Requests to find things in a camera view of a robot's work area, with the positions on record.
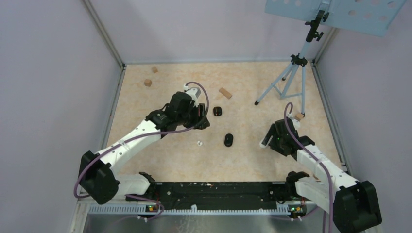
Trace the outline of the black oval charging case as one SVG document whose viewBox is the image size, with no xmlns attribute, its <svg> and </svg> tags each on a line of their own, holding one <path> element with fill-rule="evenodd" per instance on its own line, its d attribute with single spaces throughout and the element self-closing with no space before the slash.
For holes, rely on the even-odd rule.
<svg viewBox="0 0 412 233">
<path fill-rule="evenodd" d="M 232 146 L 233 145 L 233 140 L 234 140 L 233 134 L 231 134 L 231 133 L 226 134 L 225 137 L 224 137 L 224 145 L 226 147 Z"/>
</svg>

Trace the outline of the white oval charging case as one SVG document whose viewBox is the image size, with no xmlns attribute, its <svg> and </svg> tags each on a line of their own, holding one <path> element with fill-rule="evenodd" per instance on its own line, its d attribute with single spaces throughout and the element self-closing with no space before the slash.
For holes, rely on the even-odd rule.
<svg viewBox="0 0 412 233">
<path fill-rule="evenodd" d="M 267 145 L 263 144 L 262 142 L 259 143 L 259 146 L 260 146 L 261 148 L 263 148 L 263 149 L 264 149 L 264 148 L 267 148 Z"/>
</svg>

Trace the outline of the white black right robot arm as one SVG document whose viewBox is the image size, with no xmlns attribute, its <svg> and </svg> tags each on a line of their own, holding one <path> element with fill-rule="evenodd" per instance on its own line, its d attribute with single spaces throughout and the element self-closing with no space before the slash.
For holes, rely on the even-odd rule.
<svg viewBox="0 0 412 233">
<path fill-rule="evenodd" d="M 291 200 L 304 197 L 332 218 L 342 233 L 360 233 L 382 223 L 377 192 L 369 181 L 359 181 L 336 166 L 308 136 L 299 136 L 299 122 L 289 117 L 273 123 L 261 147 L 291 156 L 312 173 L 290 172 L 285 194 Z"/>
</svg>

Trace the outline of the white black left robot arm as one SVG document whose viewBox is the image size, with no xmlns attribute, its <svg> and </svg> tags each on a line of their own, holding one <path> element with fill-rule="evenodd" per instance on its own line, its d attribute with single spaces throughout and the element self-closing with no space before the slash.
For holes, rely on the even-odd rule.
<svg viewBox="0 0 412 233">
<path fill-rule="evenodd" d="M 208 103 L 200 103 L 200 88 L 189 88 L 172 95 L 169 103 L 161 109 L 150 112 L 131 132 L 117 142 L 98 152 L 87 151 L 81 157 L 78 180 L 74 186 L 76 198 L 82 198 L 77 189 L 86 191 L 98 204 L 105 204 L 115 195 L 137 194 L 143 200 L 154 198 L 154 180 L 145 172 L 137 180 L 122 183 L 115 175 L 135 155 L 150 144 L 168 134 L 203 130 L 210 126 L 207 119 Z"/>
</svg>

